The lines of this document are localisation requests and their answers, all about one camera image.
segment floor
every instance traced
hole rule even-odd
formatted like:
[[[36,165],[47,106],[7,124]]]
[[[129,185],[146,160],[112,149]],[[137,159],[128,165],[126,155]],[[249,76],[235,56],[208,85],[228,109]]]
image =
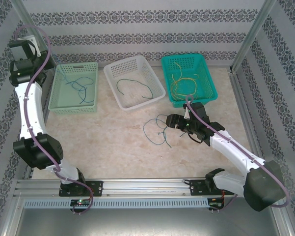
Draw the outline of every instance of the floor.
[[[249,149],[247,137],[225,68],[211,68],[218,99],[205,105],[211,121],[217,121]],[[161,69],[155,70],[164,88]],[[171,145],[157,146],[147,140],[143,125],[159,114],[184,114],[173,108],[168,95],[149,106],[133,112],[122,111],[112,94],[104,72],[99,71],[97,112],[84,115],[57,116],[50,112],[47,130],[60,141],[64,158],[79,168],[85,178],[170,178],[204,177],[216,168],[240,174],[221,153],[197,144],[178,129],[166,130]],[[157,143],[163,141],[162,130],[152,121],[146,133]],[[47,171],[35,169],[34,179],[56,178]]]

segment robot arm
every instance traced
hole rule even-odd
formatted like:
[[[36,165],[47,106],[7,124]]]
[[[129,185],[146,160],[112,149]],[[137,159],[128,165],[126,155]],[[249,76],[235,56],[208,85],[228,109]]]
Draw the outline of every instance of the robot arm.
[[[278,200],[285,197],[284,191],[271,178],[258,163],[268,169],[280,182],[283,182],[280,166],[274,162],[266,162],[241,146],[235,141],[229,133],[217,122],[210,122],[206,115],[205,108],[201,103],[192,103],[191,107],[196,114],[208,125],[213,127],[220,135],[227,137],[229,140],[239,145],[247,154],[249,154],[253,161],[243,154],[230,141],[225,140],[219,134],[214,133],[203,123],[201,123],[193,113],[187,109],[186,104],[184,108],[186,113],[184,116],[171,114],[167,117],[166,125],[171,128],[177,128],[188,134],[195,134],[200,143],[205,142],[208,146],[212,146],[218,150],[225,157],[228,158],[241,172],[242,176],[233,175],[224,171],[224,169],[216,169],[206,176],[206,186],[208,190],[223,189],[243,196],[247,203],[256,211],[261,211],[264,208],[272,205]]]
[[[14,86],[18,96],[22,122],[20,140],[13,143],[13,149],[30,167],[37,167],[40,170],[47,170],[54,173],[55,164],[34,142],[27,128],[24,113],[26,88],[34,73],[46,59],[47,52],[39,51],[34,36],[14,41],[9,44],[9,47],[14,57],[14,61],[10,64],[10,82]],[[44,69],[51,69],[53,67],[50,61]],[[28,112],[28,120],[32,132],[39,144],[55,159],[61,169],[59,173],[64,179],[61,179],[60,191],[63,190],[76,196],[87,195],[88,190],[85,187],[66,180],[67,178],[85,184],[83,174],[63,159],[63,150],[60,142],[48,135],[46,131],[41,105],[41,86],[45,77],[44,73],[41,73],[35,79],[35,82],[30,86],[27,96],[27,107],[30,111]]]

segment teal basket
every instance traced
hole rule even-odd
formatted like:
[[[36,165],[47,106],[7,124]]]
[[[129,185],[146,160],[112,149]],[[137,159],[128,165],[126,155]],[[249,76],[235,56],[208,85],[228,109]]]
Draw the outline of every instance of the teal basket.
[[[86,86],[86,98],[82,102],[79,91],[72,88],[69,82],[75,81]],[[97,62],[59,64],[54,75],[53,88],[51,90],[48,109],[57,115],[81,114],[96,112],[98,90],[98,66]]]
[[[208,70],[205,59],[201,54],[184,54],[163,57],[161,59],[161,64],[167,85],[169,100],[173,107],[183,107],[183,104],[186,102],[185,96],[183,95],[189,95],[194,92],[195,94],[192,95],[194,102],[201,102],[203,105],[209,101],[217,99],[218,94],[211,74]],[[194,81],[197,85],[191,80],[181,80],[177,83],[177,87],[173,84],[174,80],[178,80],[181,75],[180,68],[177,64],[182,69],[182,77],[195,79]]]

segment basket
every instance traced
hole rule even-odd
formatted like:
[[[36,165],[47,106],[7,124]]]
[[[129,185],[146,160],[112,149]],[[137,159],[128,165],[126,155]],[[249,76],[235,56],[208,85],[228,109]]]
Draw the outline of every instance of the basket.
[[[183,104],[185,104],[186,101],[185,96],[182,95],[192,93],[195,93],[192,95],[194,102],[201,102],[203,105],[209,101],[217,99],[217,91],[205,59],[201,54],[184,54],[163,57],[161,59],[161,64],[169,94],[169,100],[173,107],[183,107]],[[176,84],[173,84],[181,76],[181,71],[177,64],[181,67],[182,77],[195,79],[196,87],[192,80],[181,80],[176,83],[178,84],[177,86]]]
[[[106,65],[104,73],[123,111],[151,104],[166,95],[158,77],[143,56],[130,57]]]
[[[68,84],[68,82],[73,81],[85,86],[85,102],[82,102],[79,91]],[[96,112],[97,89],[97,62],[59,64],[54,75],[48,109],[57,115]]]

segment striped wall pattern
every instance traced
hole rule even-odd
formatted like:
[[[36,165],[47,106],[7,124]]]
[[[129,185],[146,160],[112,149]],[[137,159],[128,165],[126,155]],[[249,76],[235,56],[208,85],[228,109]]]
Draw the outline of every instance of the striped wall pattern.
[[[277,1],[236,74],[263,156],[281,166],[295,230],[295,1]]]
[[[253,22],[258,11],[253,10],[146,10],[32,13],[38,26],[177,22]]]
[[[208,65],[230,66],[263,2],[244,0],[238,7],[233,0],[125,0],[122,5],[99,0],[95,7],[89,0],[23,1],[62,62],[95,58],[99,66],[129,55],[152,55],[147,58],[151,65],[160,66],[158,55],[168,52],[205,52]]]
[[[20,137],[21,119],[18,98],[9,82],[9,64],[13,59],[7,44],[16,28],[23,23],[8,0],[0,0],[0,223],[12,198],[15,182],[25,176],[28,166],[13,151],[13,142]],[[22,30],[20,37],[27,35]],[[47,108],[52,73],[43,84],[42,107]]]
[[[86,54],[58,54],[54,55],[54,58],[58,62],[86,62],[86,61],[117,61],[128,57],[137,55],[144,56],[149,61],[160,60],[162,57],[171,56],[174,54],[189,54],[189,53],[200,53],[206,60],[233,60],[236,56],[236,52],[139,52],[139,53],[86,53]]]

